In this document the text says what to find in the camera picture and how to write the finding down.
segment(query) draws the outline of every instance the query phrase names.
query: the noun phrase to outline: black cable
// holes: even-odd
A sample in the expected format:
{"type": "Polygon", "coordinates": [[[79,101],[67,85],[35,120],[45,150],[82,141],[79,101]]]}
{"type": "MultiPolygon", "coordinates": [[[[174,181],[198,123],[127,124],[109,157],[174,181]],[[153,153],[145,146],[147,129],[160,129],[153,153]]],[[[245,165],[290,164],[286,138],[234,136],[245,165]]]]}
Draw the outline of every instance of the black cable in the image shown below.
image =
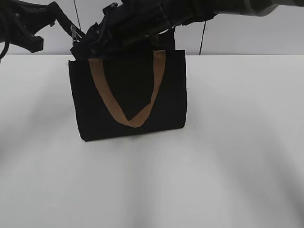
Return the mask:
{"type": "Polygon", "coordinates": [[[78,15],[78,9],[77,9],[75,0],[74,0],[74,6],[75,6],[75,10],[76,10],[76,15],[77,15],[77,20],[78,20],[79,29],[81,30],[81,25],[80,25],[80,20],[79,20],[79,15],[78,15]]]}
{"type": "Polygon", "coordinates": [[[203,29],[203,35],[202,35],[202,37],[201,37],[199,55],[201,55],[201,50],[202,50],[202,48],[203,48],[203,41],[204,41],[204,36],[205,36],[205,31],[206,31],[206,24],[207,24],[207,22],[205,21],[204,29],[203,29]]]}
{"type": "Polygon", "coordinates": [[[3,57],[7,54],[9,47],[10,47],[10,30],[9,30],[9,25],[7,23],[7,20],[4,16],[4,14],[2,13],[2,11],[0,10],[0,23],[3,26],[4,29],[4,40],[5,40],[5,44],[4,44],[4,48],[0,54],[0,61],[1,59],[3,59],[3,57]]]}

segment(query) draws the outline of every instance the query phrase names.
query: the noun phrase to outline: white table surface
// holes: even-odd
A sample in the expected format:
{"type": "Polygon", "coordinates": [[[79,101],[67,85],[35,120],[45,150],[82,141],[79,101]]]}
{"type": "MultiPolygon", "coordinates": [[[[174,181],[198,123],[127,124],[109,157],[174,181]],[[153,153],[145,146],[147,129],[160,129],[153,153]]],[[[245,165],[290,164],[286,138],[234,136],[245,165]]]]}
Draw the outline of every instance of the white table surface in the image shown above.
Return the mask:
{"type": "Polygon", "coordinates": [[[0,64],[1,228],[304,226],[304,56],[187,57],[184,129],[90,143],[70,59],[0,64]]]}

